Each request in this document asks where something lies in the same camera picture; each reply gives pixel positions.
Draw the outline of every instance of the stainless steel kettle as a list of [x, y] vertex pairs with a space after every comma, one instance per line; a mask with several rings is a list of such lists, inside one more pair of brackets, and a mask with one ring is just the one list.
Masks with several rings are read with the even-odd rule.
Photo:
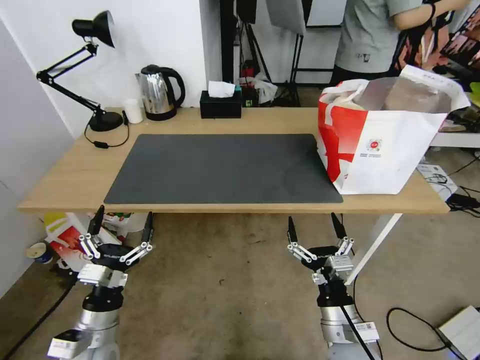
[[[146, 117], [155, 121], [173, 118], [185, 99], [185, 84], [180, 74], [169, 67], [148, 65], [135, 75], [140, 85]], [[174, 78], [180, 87], [178, 99], [175, 99], [169, 78]]]

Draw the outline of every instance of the black tissue box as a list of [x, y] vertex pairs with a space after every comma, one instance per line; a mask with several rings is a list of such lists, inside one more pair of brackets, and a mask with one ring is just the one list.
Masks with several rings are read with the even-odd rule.
[[200, 97], [202, 119], [239, 119], [242, 117], [242, 92], [236, 90], [232, 97], [210, 97], [202, 91]]

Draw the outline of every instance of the tissue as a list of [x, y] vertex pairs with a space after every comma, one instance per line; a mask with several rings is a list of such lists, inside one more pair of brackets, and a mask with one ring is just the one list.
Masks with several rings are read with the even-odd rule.
[[231, 98], [234, 95], [235, 85], [222, 81], [208, 82], [208, 96], [211, 98]]

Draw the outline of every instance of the black desk lamp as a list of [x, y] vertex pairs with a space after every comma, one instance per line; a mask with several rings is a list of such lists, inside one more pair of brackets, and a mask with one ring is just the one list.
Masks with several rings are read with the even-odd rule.
[[[90, 128], [96, 132], [105, 132], [118, 128], [123, 124], [122, 116], [116, 112], [106, 112], [101, 108], [99, 103], [88, 100], [71, 92], [70, 90], [67, 90], [63, 86], [58, 85], [55, 82], [55, 79], [97, 55], [98, 45], [93, 42], [93, 38], [97, 38], [102, 43], [114, 48], [115, 46], [111, 35], [113, 26], [114, 21], [110, 11], [102, 11], [95, 16], [93, 20], [73, 20], [71, 23], [73, 32], [78, 36], [81, 36], [86, 42], [86, 45], [80, 50], [74, 52], [72, 55], [60, 60], [45, 70], [39, 71], [36, 74], [36, 78], [42, 83], [47, 84], [51, 88], [54, 88], [55, 90], [82, 104], [84, 107], [92, 110], [93, 115], [88, 124], [90, 125]], [[79, 60], [73, 65], [58, 68], [61, 64], [84, 51], [89, 52], [90, 55]]]

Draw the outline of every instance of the kettle handle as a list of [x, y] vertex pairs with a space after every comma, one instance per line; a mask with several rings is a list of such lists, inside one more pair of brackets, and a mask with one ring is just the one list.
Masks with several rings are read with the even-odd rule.
[[[185, 100], [184, 80], [182, 79], [182, 77], [180, 76], [180, 74], [178, 72], [176, 72], [174, 69], [172, 69], [170, 67], [161, 67], [160, 72], [161, 72], [163, 78], [165, 79], [165, 82], [166, 82], [166, 85], [167, 85], [167, 90], [169, 92], [171, 92], [171, 99], [172, 99], [172, 102], [173, 102], [173, 106], [175, 108], [179, 108]], [[172, 84], [171, 84], [171, 82], [168, 78], [174, 78], [176, 80], [176, 82], [178, 83], [178, 87], [180, 87], [180, 97], [178, 99], [175, 99], [175, 94], [173, 92]]]

